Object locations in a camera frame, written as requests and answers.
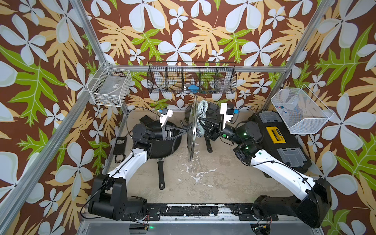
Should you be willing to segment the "glass pot lid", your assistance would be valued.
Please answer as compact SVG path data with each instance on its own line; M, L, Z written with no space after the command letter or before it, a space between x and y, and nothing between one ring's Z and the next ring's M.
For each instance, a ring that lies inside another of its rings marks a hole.
M189 162L192 161L194 155L194 147L197 133L197 117L198 117L198 98L194 96L187 128L187 146L189 151Z

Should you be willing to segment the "green microfibre cloth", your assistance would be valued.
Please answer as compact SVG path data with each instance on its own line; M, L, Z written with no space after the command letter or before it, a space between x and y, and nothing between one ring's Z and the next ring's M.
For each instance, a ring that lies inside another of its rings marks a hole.
M206 112L208 110L208 103L206 100L202 100L199 102L197 107L197 131L196 131L196 137L201 138L205 134L205 129L202 127L200 118L206 118Z

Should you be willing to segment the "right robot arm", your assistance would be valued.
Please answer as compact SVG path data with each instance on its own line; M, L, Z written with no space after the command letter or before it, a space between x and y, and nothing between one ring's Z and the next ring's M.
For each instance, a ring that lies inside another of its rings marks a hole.
M265 122L257 114L235 127L213 118L200 117L197 122L210 137L231 141L235 145L235 156L242 164L259 169L293 194L259 196L252 204L252 215L256 219L279 214L297 217L311 228L321 226L332 206L330 184L323 178L314 179L298 172L264 149L261 142L269 135Z

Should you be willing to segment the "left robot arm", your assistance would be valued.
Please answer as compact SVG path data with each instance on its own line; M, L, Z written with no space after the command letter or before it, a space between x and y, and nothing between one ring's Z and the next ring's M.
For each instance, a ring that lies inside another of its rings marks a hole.
M171 155L180 145L187 127L178 127L172 122L160 126L138 123L133 127L133 146L128 157L111 172L94 179L88 212L94 218L112 220L142 220L147 216L147 200L127 195L127 183L136 171L154 154L157 158Z

